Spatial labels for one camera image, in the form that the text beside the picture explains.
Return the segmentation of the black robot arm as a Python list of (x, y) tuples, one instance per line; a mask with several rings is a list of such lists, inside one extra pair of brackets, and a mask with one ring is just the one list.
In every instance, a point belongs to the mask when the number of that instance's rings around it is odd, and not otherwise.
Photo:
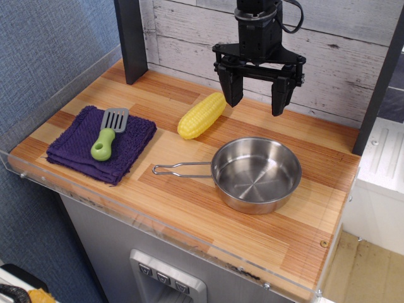
[(304, 82), (305, 57), (282, 45), (283, 33), (296, 33), (283, 24), (282, 1), (238, 1), (236, 44), (215, 44), (214, 63), (226, 102), (235, 107), (243, 98), (244, 78), (271, 82), (273, 116), (283, 114), (295, 87)]

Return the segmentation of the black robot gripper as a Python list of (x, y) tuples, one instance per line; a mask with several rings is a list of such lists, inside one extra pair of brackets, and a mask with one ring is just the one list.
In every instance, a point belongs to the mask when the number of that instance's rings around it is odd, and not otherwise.
[(215, 44), (214, 63), (226, 102), (235, 107), (243, 98), (243, 77), (272, 81), (273, 116), (283, 114), (293, 90), (304, 82), (306, 59), (282, 45), (280, 15), (236, 15), (239, 41)]

